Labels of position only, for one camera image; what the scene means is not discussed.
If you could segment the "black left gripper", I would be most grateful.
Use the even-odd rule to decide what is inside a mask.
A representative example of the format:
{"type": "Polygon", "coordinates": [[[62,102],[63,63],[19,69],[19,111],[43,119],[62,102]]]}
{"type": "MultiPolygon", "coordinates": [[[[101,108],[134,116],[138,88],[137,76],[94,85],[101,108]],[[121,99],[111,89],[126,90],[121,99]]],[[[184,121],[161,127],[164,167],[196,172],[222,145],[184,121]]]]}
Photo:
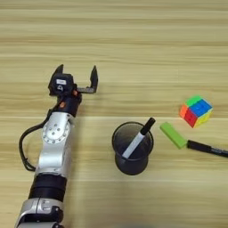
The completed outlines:
{"type": "MultiPolygon", "coordinates": [[[[54,71],[56,73],[63,72],[63,64],[61,64],[54,71]]],[[[91,87],[74,87],[71,92],[63,88],[62,85],[57,86],[57,91],[59,94],[58,97],[58,106],[57,110],[59,112],[69,113],[71,116],[75,117],[77,115],[77,109],[80,103],[82,102],[82,94],[95,94],[98,85],[98,73],[96,66],[93,67],[91,72],[91,87]]]]}

